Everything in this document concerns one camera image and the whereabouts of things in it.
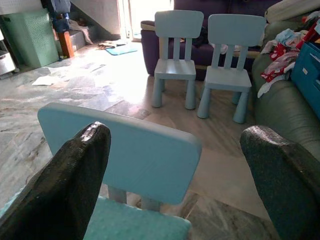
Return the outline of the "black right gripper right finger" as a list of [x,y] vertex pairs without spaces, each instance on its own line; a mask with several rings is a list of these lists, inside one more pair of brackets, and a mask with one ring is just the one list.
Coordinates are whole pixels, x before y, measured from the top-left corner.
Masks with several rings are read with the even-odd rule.
[[302,145],[254,125],[241,150],[262,203],[282,240],[320,238],[320,162]]

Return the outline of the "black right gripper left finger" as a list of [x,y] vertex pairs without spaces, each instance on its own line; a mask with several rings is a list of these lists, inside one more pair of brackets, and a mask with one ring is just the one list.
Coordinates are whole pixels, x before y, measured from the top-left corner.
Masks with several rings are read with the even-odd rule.
[[98,121],[66,141],[1,217],[1,239],[83,239],[107,168],[110,146],[110,129]]

